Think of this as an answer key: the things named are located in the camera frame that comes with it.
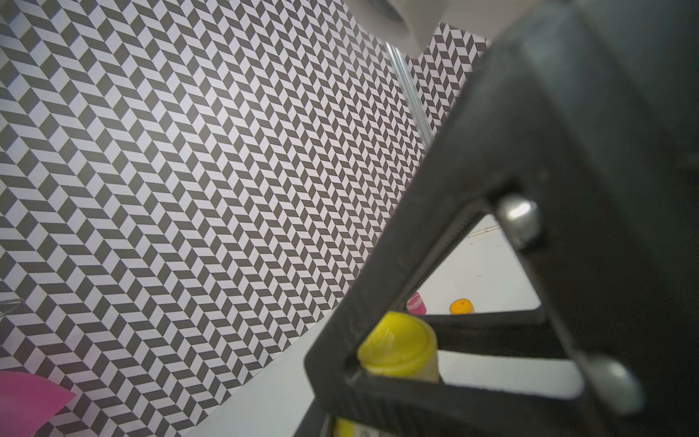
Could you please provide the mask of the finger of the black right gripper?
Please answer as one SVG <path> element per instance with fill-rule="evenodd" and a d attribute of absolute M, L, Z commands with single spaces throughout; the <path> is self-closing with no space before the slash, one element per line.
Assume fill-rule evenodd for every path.
<path fill-rule="evenodd" d="M 442 351 L 506 358 L 568 357 L 542 306 L 527 311 L 423 315 Z"/>
<path fill-rule="evenodd" d="M 582 375 L 571 399 L 359 362 L 487 214 Z M 547 1 L 497 38 L 305 369 L 331 419 L 399 436 L 697 435 L 697 3 Z"/>

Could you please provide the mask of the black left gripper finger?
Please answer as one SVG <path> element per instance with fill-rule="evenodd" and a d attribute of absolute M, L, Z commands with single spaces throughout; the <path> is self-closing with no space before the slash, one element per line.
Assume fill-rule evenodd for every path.
<path fill-rule="evenodd" d="M 294 437 L 331 437 L 331 416 L 320 406 L 317 399 L 311 402 Z"/>

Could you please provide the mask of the orange paint jar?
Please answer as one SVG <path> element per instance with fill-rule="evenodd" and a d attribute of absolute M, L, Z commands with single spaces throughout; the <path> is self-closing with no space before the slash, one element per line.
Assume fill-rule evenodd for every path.
<path fill-rule="evenodd" d="M 455 300 L 449 307 L 451 315 L 464 315 L 475 313 L 473 303 L 468 299 Z"/>

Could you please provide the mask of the pink paint jar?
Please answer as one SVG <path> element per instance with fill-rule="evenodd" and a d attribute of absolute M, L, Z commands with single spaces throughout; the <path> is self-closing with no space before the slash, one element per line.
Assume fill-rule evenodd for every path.
<path fill-rule="evenodd" d="M 426 304 L 418 292 L 415 292 L 411 298 L 407 300 L 406 310 L 412 315 L 426 315 L 428 312 Z"/>

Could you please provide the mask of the yellow paint jar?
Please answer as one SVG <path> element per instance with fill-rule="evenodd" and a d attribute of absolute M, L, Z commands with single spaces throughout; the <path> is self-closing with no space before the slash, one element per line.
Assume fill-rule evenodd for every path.
<path fill-rule="evenodd" d="M 391 311 L 373 329 L 358 350 L 368 373 L 382 377 L 438 383 L 438 342 L 423 320 Z"/>

